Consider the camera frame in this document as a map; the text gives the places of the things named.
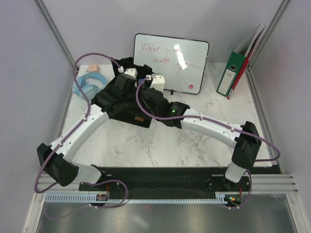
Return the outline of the black canvas bag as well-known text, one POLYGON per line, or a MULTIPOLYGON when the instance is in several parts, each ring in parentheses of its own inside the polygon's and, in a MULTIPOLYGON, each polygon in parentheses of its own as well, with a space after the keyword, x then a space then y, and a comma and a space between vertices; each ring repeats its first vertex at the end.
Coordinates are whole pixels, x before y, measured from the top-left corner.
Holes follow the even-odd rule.
POLYGON ((111 105, 107 110, 110 119, 122 121, 132 125, 149 128, 151 118, 144 114, 136 102, 136 89, 138 81, 147 75, 152 75, 152 68, 148 65, 135 65, 133 57, 117 59, 118 65, 125 70, 135 68, 137 75, 135 79, 127 78, 118 71, 118 65, 112 63, 115 78, 109 83, 108 92, 115 97, 118 102, 111 105))

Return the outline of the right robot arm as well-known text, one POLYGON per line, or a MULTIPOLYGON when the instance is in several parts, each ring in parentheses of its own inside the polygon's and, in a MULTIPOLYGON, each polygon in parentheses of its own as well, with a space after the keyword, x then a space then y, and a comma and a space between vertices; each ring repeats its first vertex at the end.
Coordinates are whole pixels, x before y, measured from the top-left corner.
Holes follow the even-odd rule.
POLYGON ((146 89, 139 95, 143 110, 168 127, 190 130, 210 136, 233 149, 225 179, 238 183, 242 175, 253 167, 261 147, 254 123, 233 124, 208 117, 181 102, 169 102, 160 91, 146 89))

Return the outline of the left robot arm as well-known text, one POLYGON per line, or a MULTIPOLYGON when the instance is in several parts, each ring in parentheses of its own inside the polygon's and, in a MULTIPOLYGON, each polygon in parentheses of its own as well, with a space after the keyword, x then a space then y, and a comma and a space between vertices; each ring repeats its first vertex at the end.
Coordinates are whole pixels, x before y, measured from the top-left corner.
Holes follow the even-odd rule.
POLYGON ((67 186, 78 177, 83 182, 95 183, 100 178, 101 172, 95 166, 75 164, 72 160, 101 125, 123 110, 134 93, 136 81, 129 74, 119 74, 88 102, 87 111, 63 136, 49 145, 42 143, 38 146, 36 151, 41 169, 56 184, 67 186))

